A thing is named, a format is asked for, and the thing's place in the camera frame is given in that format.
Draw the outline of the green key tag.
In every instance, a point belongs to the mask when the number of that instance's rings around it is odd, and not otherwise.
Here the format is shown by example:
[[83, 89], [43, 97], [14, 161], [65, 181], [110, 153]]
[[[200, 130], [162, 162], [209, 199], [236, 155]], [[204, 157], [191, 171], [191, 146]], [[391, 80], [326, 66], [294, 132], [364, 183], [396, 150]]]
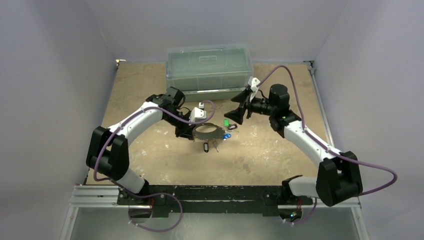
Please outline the green key tag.
[[224, 126], [225, 127], [229, 127], [230, 126], [230, 122], [229, 122], [229, 120], [228, 119], [224, 119]]

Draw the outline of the silver key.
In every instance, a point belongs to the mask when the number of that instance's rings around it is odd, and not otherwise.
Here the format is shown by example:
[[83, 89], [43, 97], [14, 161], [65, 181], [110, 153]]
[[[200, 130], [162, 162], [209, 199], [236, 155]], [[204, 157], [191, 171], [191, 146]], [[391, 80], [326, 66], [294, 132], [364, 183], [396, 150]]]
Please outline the silver key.
[[220, 152], [220, 150], [219, 150], [219, 145], [218, 145], [218, 143], [217, 143], [216, 141], [214, 141], [214, 142], [213, 142], [213, 145], [214, 145], [214, 147], [215, 147], [216, 151], [219, 153], [219, 152]]

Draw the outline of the blue key tag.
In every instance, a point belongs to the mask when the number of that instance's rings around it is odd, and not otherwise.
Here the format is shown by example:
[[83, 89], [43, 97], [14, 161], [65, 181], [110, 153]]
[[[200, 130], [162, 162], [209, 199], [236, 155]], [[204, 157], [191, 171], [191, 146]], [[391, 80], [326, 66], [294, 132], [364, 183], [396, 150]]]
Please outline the blue key tag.
[[225, 140], [230, 139], [231, 137], [232, 137], [232, 135], [230, 133], [226, 133], [226, 134], [223, 135], [222, 140], [225, 141]]

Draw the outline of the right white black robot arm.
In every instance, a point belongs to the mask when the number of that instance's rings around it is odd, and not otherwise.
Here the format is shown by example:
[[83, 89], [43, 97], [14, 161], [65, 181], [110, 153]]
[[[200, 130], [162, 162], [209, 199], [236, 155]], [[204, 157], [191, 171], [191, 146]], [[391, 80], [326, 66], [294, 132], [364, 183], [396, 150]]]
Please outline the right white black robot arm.
[[316, 177], [296, 175], [283, 180], [280, 197], [288, 204], [300, 197], [320, 199], [332, 207], [363, 192], [361, 173], [356, 155], [332, 150], [321, 138], [309, 131], [301, 117], [290, 109], [290, 94], [285, 85], [273, 84], [268, 97], [255, 97], [248, 86], [231, 98], [238, 107], [224, 114], [237, 124], [253, 113], [268, 116], [271, 128], [282, 138], [294, 144], [316, 166]]

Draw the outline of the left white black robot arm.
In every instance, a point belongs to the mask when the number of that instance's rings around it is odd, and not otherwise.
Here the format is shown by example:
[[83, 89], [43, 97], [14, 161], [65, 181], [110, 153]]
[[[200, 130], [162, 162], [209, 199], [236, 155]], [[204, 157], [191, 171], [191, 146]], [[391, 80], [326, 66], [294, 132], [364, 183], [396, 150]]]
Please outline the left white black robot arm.
[[112, 181], [130, 191], [129, 197], [138, 205], [149, 199], [149, 182], [130, 168], [129, 146], [150, 126], [162, 120], [175, 128], [177, 138], [193, 140], [191, 112], [180, 109], [186, 101], [183, 92], [169, 87], [164, 94], [149, 96], [141, 107], [122, 121], [98, 126], [92, 132], [86, 165], [93, 170], [96, 182]]

